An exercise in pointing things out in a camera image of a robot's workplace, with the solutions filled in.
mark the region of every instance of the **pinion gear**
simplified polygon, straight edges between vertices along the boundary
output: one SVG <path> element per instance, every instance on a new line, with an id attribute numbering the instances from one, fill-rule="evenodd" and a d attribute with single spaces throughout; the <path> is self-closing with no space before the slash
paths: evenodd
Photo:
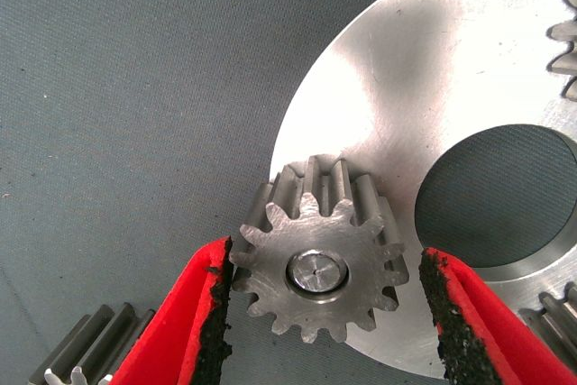
<path id="1" fill-rule="evenodd" d="M 408 281 L 387 200 L 370 175 L 351 182 L 344 160 L 322 172 L 311 157 L 304 176 L 285 166 L 259 188 L 241 235 L 233 288 L 255 294 L 249 315 L 273 313 L 279 335 L 298 325 L 306 343 L 321 328 L 343 342 L 350 322 L 374 329 L 372 309 L 396 309 L 392 287 Z"/>

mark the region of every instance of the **gray fabric surface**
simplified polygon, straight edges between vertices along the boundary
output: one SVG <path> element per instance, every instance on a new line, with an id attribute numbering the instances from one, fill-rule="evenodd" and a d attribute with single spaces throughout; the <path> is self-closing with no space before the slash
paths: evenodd
<path id="1" fill-rule="evenodd" d="M 236 229 L 300 80 L 373 1 L 0 0 L 1 384 L 101 303 L 157 307 Z M 223 384 L 435 382 L 245 307 Z"/>
<path id="2" fill-rule="evenodd" d="M 415 210 L 424 246 L 474 267 L 518 261 L 552 240 L 577 197 L 577 164 L 551 130 L 507 125 L 455 145 L 429 171 Z"/>

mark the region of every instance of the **spur gear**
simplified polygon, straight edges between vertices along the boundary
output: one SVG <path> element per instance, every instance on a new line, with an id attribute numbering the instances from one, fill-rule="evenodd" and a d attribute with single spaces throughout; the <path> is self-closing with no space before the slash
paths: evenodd
<path id="1" fill-rule="evenodd" d="M 577 0 L 567 0 L 567 3 L 577 8 Z M 554 40 L 571 44 L 568 52 L 553 61 L 551 70 L 557 74 L 572 76 L 563 94 L 567 99 L 577 101 L 577 78 L 575 77 L 577 76 L 577 21 L 557 24 L 551 29 L 550 35 Z"/>
<path id="2" fill-rule="evenodd" d="M 519 314 L 557 358 L 577 373 L 577 286 L 568 283 L 561 299 L 543 292 L 539 302 L 541 310 L 522 309 Z"/>
<path id="3" fill-rule="evenodd" d="M 276 315 L 278 335 L 298 325 L 306 343 L 321 328 L 343 342 L 351 322 L 373 330 L 372 309 L 396 309 L 393 286 L 408 281 L 389 203 L 371 175 L 351 181 L 344 160 L 322 171 L 311 157 L 304 176 L 285 166 L 259 188 L 241 235 L 233 288 L 254 294 L 249 315 Z"/>

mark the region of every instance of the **red clamp jaw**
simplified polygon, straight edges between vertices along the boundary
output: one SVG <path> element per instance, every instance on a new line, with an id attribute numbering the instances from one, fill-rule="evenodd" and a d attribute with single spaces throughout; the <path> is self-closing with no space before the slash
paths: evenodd
<path id="1" fill-rule="evenodd" d="M 462 261 L 427 248 L 419 272 L 452 383 L 577 384 L 577 377 Z"/>
<path id="2" fill-rule="evenodd" d="M 216 385 L 233 266 L 225 237 L 196 252 L 110 385 Z"/>

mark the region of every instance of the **metal plate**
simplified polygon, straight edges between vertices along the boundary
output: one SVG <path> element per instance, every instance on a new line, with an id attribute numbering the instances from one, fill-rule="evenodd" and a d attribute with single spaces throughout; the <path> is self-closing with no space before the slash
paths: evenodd
<path id="1" fill-rule="evenodd" d="M 505 124 L 536 124 L 577 140 L 567 77 L 547 71 L 566 47 L 547 38 L 571 20 L 563 0 L 378 0 L 320 56 L 294 96 L 272 156 L 284 164 L 325 154 L 370 172 L 398 219 L 410 282 L 397 312 L 375 311 L 377 330 L 348 328 L 347 343 L 393 367 L 442 377 L 436 331 L 417 265 L 419 187 L 456 143 Z M 541 251 L 480 274 L 513 311 L 538 308 L 536 293 L 563 294 L 574 278 L 576 218 Z"/>

